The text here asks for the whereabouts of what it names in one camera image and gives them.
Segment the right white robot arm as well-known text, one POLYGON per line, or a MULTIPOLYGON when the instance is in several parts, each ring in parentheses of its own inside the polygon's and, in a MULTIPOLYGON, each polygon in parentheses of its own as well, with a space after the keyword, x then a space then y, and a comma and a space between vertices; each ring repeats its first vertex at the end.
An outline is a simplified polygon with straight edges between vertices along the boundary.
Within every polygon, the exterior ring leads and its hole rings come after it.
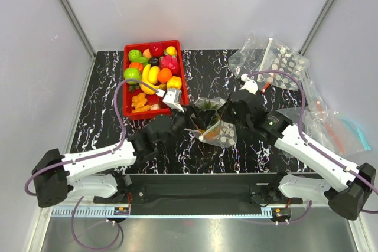
POLYGON ((262 198, 282 202, 300 198, 327 204, 336 214, 356 220, 374 185, 376 170, 368 163, 356 165, 312 140, 297 124, 277 111, 267 112, 261 94, 246 89, 229 96, 221 119, 245 128, 254 138, 282 150, 309 166, 320 179, 277 174, 262 198))

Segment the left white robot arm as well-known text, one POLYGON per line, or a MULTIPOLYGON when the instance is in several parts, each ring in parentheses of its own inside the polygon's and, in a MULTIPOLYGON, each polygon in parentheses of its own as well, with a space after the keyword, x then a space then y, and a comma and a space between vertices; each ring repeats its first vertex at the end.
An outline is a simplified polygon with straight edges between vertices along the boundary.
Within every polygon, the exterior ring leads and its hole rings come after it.
POLYGON ((115 177, 95 181, 94 175, 108 169, 132 166, 156 158, 183 131, 195 128, 194 113, 174 110, 171 115, 159 115, 128 139, 111 146, 84 153, 62 155, 58 149, 47 151, 32 170, 28 180, 34 184, 40 208, 55 206, 68 197, 94 195, 122 202, 127 197, 127 187, 115 177))

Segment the yellow toy bell pepper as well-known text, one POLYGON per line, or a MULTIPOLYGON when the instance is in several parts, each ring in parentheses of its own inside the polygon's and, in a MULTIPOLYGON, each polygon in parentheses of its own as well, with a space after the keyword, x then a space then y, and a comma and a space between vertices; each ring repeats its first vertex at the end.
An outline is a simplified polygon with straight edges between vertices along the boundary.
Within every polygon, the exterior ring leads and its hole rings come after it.
POLYGON ((180 90, 182 88, 182 80, 180 77, 177 76, 172 76, 168 81, 167 81, 167 89, 177 89, 180 90))

